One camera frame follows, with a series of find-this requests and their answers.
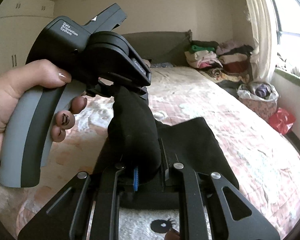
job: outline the handheld device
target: handheld device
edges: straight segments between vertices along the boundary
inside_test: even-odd
[[[126,15],[113,4],[80,26],[60,16],[51,21],[34,42],[26,63],[47,59],[68,71],[73,81],[61,88],[34,87],[19,100],[7,125],[1,150],[0,184],[34,187],[52,144],[50,130],[58,111],[68,110],[72,98],[84,91],[110,97],[99,78],[125,86],[140,96],[151,83],[151,73],[121,35],[111,32]]]

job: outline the window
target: window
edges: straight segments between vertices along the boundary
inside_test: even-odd
[[[272,0],[277,18],[279,53],[287,59],[287,71],[300,72],[300,3],[298,0]]]

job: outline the red plastic bag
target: red plastic bag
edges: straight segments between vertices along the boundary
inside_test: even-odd
[[[296,118],[293,114],[279,107],[278,111],[269,118],[269,125],[277,132],[285,135],[295,121]]]

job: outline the laundry basket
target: laundry basket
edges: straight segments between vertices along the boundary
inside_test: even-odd
[[[253,93],[253,91],[255,91],[255,89],[261,84],[266,84],[271,89],[270,95],[267,97],[267,99],[261,98]],[[238,88],[237,94],[241,103],[255,112],[266,122],[268,122],[269,117],[271,117],[277,111],[279,94],[273,85],[261,82],[251,82],[248,85],[241,85]]]

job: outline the white wardrobe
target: white wardrobe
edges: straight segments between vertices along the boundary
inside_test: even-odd
[[[49,0],[4,0],[0,5],[0,75],[23,66],[40,31],[53,19]]]

